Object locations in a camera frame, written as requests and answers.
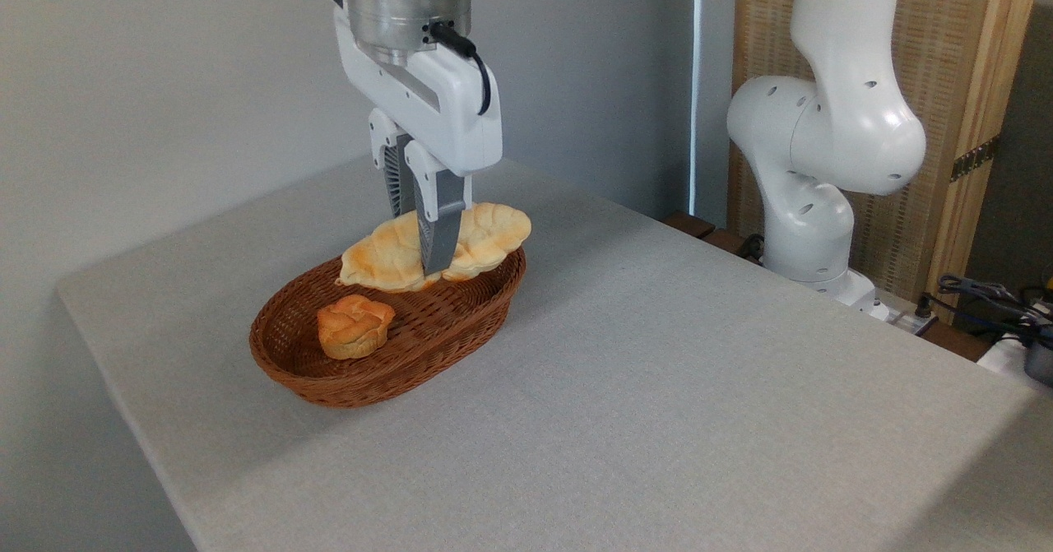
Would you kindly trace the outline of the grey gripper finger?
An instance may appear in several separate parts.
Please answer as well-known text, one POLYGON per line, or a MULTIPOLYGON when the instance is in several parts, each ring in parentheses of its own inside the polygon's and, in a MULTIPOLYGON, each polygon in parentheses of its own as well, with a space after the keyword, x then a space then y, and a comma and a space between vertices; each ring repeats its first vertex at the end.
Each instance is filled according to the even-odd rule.
POLYGON ((462 212, 473 206, 471 176, 457 176, 418 141, 409 142, 405 155, 415 180, 421 261, 428 276, 451 267, 462 212))
POLYGON ((369 115, 369 135, 373 165, 383 173, 392 217, 413 211, 416 181, 406 163, 406 145, 413 137, 378 107, 369 115))

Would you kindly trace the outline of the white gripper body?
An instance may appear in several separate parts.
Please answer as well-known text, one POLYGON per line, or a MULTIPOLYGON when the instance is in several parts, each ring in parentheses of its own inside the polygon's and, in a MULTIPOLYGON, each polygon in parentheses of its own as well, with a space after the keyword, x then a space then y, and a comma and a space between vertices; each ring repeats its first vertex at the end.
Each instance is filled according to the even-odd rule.
POLYGON ((457 176, 503 155, 498 87, 433 25, 466 37, 471 0, 332 0, 338 50, 350 83, 457 176))

